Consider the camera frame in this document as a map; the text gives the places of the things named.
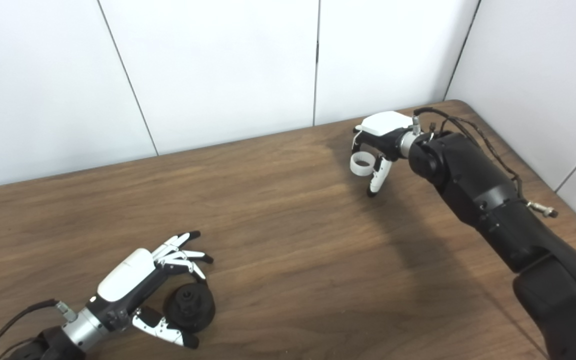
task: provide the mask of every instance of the wood grain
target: wood grain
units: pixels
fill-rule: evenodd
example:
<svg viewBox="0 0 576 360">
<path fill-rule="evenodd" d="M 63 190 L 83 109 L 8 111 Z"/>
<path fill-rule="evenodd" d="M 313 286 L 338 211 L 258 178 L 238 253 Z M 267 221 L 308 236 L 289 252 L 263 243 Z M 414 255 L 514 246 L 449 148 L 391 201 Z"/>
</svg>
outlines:
<svg viewBox="0 0 576 360">
<path fill-rule="evenodd" d="M 437 107 L 482 123 L 459 101 Z M 411 110 L 402 111 L 410 114 Z M 425 126 L 436 121 L 423 117 Z M 79 309 L 135 248 L 201 230 L 189 248 L 217 306 L 198 350 L 134 329 L 92 359 L 542 359 L 513 275 L 434 189 L 397 162 L 376 198 L 348 169 L 348 120 L 0 186 L 0 326 L 55 297 Z M 528 198 L 576 248 L 576 215 L 491 130 Z M 190 278 L 169 280 L 147 304 Z M 61 324 L 51 310 L 0 341 Z"/>
</svg>

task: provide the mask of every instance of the black spool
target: black spool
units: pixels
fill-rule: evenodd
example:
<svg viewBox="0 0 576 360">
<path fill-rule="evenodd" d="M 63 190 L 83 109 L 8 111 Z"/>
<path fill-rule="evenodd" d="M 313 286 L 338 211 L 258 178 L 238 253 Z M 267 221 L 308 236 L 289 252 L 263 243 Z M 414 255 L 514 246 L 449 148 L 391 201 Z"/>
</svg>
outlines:
<svg viewBox="0 0 576 360">
<path fill-rule="evenodd" d="M 169 322 L 188 333 L 204 330 L 215 317 L 213 293 L 198 282 L 182 285 L 166 299 L 164 313 Z"/>
</svg>

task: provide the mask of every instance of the cable connector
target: cable connector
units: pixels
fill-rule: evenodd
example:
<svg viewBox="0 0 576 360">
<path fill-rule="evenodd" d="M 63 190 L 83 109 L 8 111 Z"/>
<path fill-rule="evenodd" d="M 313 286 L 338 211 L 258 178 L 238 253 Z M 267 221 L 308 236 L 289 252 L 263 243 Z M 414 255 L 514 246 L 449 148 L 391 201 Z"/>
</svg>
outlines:
<svg viewBox="0 0 576 360">
<path fill-rule="evenodd" d="M 59 301 L 54 307 L 68 322 L 77 320 L 77 312 L 74 312 L 64 301 Z"/>
<path fill-rule="evenodd" d="M 421 134 L 421 125 L 419 124 L 419 116 L 412 116 L 412 133 L 414 136 Z"/>
<path fill-rule="evenodd" d="M 554 219 L 559 216 L 559 213 L 557 210 L 555 210 L 554 207 L 544 206 L 538 202 L 528 201 L 528 203 L 526 203 L 526 207 L 529 207 L 534 212 L 541 213 L 544 218 L 551 217 Z"/>
</svg>

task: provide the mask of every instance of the wire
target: wire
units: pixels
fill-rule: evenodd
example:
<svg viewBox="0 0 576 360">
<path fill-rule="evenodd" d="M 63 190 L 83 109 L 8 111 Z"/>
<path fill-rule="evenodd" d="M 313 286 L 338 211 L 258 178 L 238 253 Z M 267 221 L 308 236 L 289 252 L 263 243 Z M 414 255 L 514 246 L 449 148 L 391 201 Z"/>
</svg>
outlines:
<svg viewBox="0 0 576 360">
<path fill-rule="evenodd" d="M 499 155 L 499 153 L 497 152 L 497 150 L 495 149 L 495 147 L 492 145 L 492 143 L 490 142 L 490 140 L 488 139 L 488 137 L 484 134 L 484 132 L 482 131 L 482 129 L 480 129 L 479 126 L 477 126 L 476 123 L 460 118 L 460 117 L 453 117 L 453 119 L 457 120 L 457 121 L 461 121 L 462 123 L 466 123 L 467 125 L 470 125 L 475 132 L 477 132 L 477 134 L 479 134 L 479 136 L 481 137 L 481 139 L 484 141 L 484 143 L 486 144 L 486 148 L 489 150 L 490 154 L 492 154 L 492 156 L 494 157 L 494 159 L 499 162 L 499 164 L 503 167 L 503 170 L 505 170 L 507 173 L 509 173 L 510 175 L 512 175 L 512 178 L 510 178 L 510 180 L 514 181 L 516 183 L 516 187 L 517 187 L 517 195 L 519 196 L 519 198 L 525 200 L 524 198 L 524 189 L 523 189 L 523 185 L 524 182 L 521 178 L 521 176 L 519 176 L 518 173 L 516 173 L 516 171 L 514 171 L 510 166 L 508 166 L 504 160 L 501 158 L 501 156 Z"/>
<path fill-rule="evenodd" d="M 444 126 L 446 125 L 446 122 L 450 122 L 453 125 L 455 125 L 464 134 L 464 136 L 470 139 L 470 141 L 472 141 L 478 148 L 482 148 L 480 144 L 477 142 L 477 140 L 473 137 L 473 135 L 463 125 L 461 125 L 461 123 L 466 123 L 467 125 L 470 125 L 484 141 L 484 143 L 486 144 L 486 148 L 488 149 L 490 154 L 492 154 L 494 159 L 497 162 L 499 162 L 499 164 L 503 167 L 503 170 L 505 170 L 506 173 L 512 175 L 512 178 L 510 178 L 510 180 L 512 180 L 516 184 L 517 195 L 521 200 L 526 202 L 526 199 L 524 198 L 524 189 L 523 189 L 524 182 L 521 176 L 519 176 L 519 174 L 516 173 L 516 171 L 514 171 L 510 166 L 508 166 L 504 162 L 504 160 L 501 158 L 497 150 L 495 150 L 495 147 L 492 145 L 486 134 L 484 134 L 482 129 L 480 129 L 480 127 L 477 126 L 476 123 L 460 117 L 450 116 L 446 114 L 446 112 L 443 112 L 439 109 L 435 109 L 434 107 L 419 107 L 419 109 L 415 109 L 413 111 L 414 116 L 420 116 L 423 113 L 434 113 L 444 118 L 444 120 L 441 122 L 441 127 L 439 128 L 439 134 L 444 132 Z"/>
<path fill-rule="evenodd" d="M 52 298 L 50 300 L 41 301 L 41 302 L 38 302 L 38 303 L 35 303 L 33 305 L 26 307 L 25 310 L 23 310 L 22 312 L 19 312 L 17 315 L 14 315 L 14 317 L 12 319 L 10 319 L 10 321 L 8 321 L 6 323 L 6 325 L 4 325 L 1 328 L 0 337 L 2 337 L 2 335 L 4 335 L 4 333 L 6 333 L 8 331 L 8 329 L 10 329 L 11 326 L 13 326 L 19 319 L 26 316 L 27 314 L 32 313 L 35 310 L 53 307 L 53 306 L 57 305 L 57 303 L 59 303 L 59 301 Z"/>
<path fill-rule="evenodd" d="M 34 342 L 35 340 L 38 340 L 38 337 L 30 337 L 28 339 L 22 340 L 17 342 L 16 344 L 11 345 L 9 348 L 7 348 L 6 350 L 4 350 L 1 355 L 0 355 L 0 360 L 4 358 L 4 356 L 6 356 L 7 353 L 10 353 L 10 351 L 18 346 L 22 346 L 25 343 L 30 343 L 30 342 Z"/>
<path fill-rule="evenodd" d="M 441 123 L 441 128 L 439 129 L 439 134 L 444 132 L 444 126 L 446 125 L 446 121 L 450 121 L 453 125 L 457 127 L 457 129 L 459 129 L 459 131 L 462 134 L 464 134 L 468 139 L 470 139 L 470 141 L 473 144 L 475 144 L 477 148 L 482 148 L 480 144 L 477 142 L 477 139 L 475 139 L 475 137 L 473 136 L 473 134 L 471 134 L 471 132 L 468 131 L 468 129 L 466 129 L 463 125 L 461 125 L 459 121 L 455 120 L 456 118 L 446 114 L 446 112 L 443 112 L 439 109 L 435 109 L 434 107 L 419 107 L 419 109 L 415 109 L 413 111 L 414 116 L 420 116 L 423 113 L 434 113 L 444 118 L 444 120 Z"/>
</svg>

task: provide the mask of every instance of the robotic arm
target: robotic arm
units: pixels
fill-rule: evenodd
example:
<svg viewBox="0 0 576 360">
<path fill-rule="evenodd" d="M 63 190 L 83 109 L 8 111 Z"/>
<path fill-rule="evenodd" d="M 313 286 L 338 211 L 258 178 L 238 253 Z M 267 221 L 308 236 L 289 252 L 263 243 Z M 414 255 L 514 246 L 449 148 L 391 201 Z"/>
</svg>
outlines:
<svg viewBox="0 0 576 360">
<path fill-rule="evenodd" d="M 353 172 L 369 175 L 356 163 L 372 157 L 360 152 L 362 144 L 381 152 L 371 171 L 367 193 L 372 197 L 392 162 L 407 159 L 411 170 L 428 180 L 457 218 L 475 228 L 517 274 L 514 294 L 541 331 L 550 358 L 576 360 L 576 251 L 532 210 L 545 217 L 556 217 L 557 212 L 526 201 L 521 180 L 515 185 L 467 131 L 466 135 L 435 132 L 432 125 L 430 132 L 423 133 L 418 118 L 423 112 L 468 123 L 429 107 L 415 110 L 413 118 L 394 111 L 369 116 L 354 128 Z"/>
<path fill-rule="evenodd" d="M 206 276 L 195 261 L 212 264 L 213 258 L 180 248 L 200 235 L 199 231 L 174 235 L 152 253 L 144 248 L 133 251 L 103 279 L 83 310 L 75 313 L 59 301 L 55 307 L 67 322 L 41 331 L 6 359 L 83 360 L 106 335 L 130 325 L 172 344 L 196 349 L 199 340 L 194 333 L 210 324 L 215 303 Z M 183 285 L 170 296 L 166 316 L 142 306 L 169 276 L 179 274 L 194 276 L 196 283 Z"/>
</svg>

